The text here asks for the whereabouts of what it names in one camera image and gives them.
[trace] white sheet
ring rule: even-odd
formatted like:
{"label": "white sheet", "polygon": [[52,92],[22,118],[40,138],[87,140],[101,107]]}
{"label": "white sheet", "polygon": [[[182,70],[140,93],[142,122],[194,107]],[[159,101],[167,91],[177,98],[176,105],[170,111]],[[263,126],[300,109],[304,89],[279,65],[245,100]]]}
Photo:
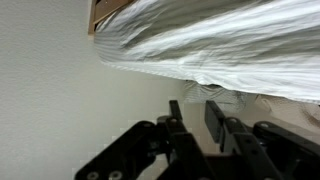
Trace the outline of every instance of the white sheet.
{"label": "white sheet", "polygon": [[257,96],[255,104],[277,119],[320,134],[318,105],[267,95]]}
{"label": "white sheet", "polygon": [[230,91],[216,85],[200,85],[188,81],[184,85],[184,103],[206,103],[215,101],[221,111],[239,113],[246,107],[247,93]]}
{"label": "white sheet", "polygon": [[104,63],[320,104],[320,0],[137,0],[99,24]]}

